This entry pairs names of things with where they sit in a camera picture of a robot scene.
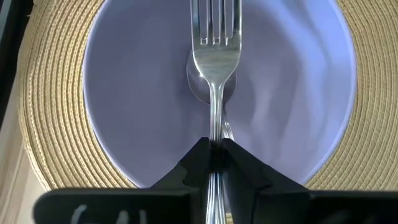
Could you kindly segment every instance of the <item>silverware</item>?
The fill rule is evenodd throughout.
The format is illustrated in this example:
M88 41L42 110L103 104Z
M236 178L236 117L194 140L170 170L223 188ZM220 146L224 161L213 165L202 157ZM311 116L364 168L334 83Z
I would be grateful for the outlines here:
M210 106L210 88L205 80L205 77L201 75L198 69L195 66L195 62L193 61L192 51L190 51L187 60L187 79L189 87L195 97L206 103ZM224 86L223 93L223 119L222 119L222 129L223 129L223 138L229 138L234 141L234 136L232 133L231 126L229 125L228 120L226 119L226 111L225 104L229 101L229 99L234 94L236 88L236 73L233 72L232 75L228 78Z
M193 60L210 87L210 140L219 147L222 140L223 90L227 79L235 71L241 56L242 2L233 0L233 32L226 33L226 4L219 0L218 34L213 30L213 0L207 1L206 38L201 38L198 0L191 0L191 28ZM224 187L222 173L210 174L206 224L225 224Z

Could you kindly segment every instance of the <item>fork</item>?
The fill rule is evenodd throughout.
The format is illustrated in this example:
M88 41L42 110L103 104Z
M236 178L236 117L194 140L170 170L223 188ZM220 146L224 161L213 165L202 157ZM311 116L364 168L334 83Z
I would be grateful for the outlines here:
M222 140L222 109L224 84L238 66L242 49L242 1L233 0L232 36L226 33L226 4L218 0L219 19L213 16L213 0L206 0L206 37L201 38L199 2L191 0L191 29L193 61L198 71L205 77L210 87L210 140L216 147ZM219 25L218 34L213 24ZM210 174L206 224L225 224L224 188L222 170L215 169Z

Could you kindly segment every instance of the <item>spoon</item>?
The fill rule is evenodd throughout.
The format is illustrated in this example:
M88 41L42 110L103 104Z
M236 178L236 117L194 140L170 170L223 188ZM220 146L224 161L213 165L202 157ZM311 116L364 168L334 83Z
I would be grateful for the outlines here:
M210 88L207 81L205 80L205 77L199 73L199 71L195 66L195 62L193 61L192 50L189 52L187 60L187 78L188 78L189 87L192 93L195 95L195 97L198 100L210 106ZM229 138L233 141L234 141L234 136L232 133L232 129L231 126L229 125L228 120L226 119L225 104L234 94L235 88L236 88L236 72L232 73L232 75L226 81L223 92L223 104L224 104L223 120L222 120L223 137Z

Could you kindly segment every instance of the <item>lavender plate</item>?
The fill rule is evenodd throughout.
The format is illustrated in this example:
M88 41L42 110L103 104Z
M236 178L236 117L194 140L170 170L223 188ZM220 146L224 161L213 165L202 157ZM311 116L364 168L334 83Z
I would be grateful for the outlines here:
M210 130L191 93L190 1L107 0L86 47L83 86L105 153L138 187L174 167ZM243 1L235 140L305 184L339 143L356 90L354 48L333 0Z

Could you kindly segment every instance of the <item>round placemat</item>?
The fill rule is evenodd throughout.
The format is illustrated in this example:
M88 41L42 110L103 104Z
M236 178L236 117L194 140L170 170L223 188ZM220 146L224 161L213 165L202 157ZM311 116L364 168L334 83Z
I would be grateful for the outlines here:
M19 51L19 118L42 185L134 187L86 116L82 64L103 0L36 0ZM353 36L358 92L348 128L311 189L394 190L398 183L398 1L339 1Z

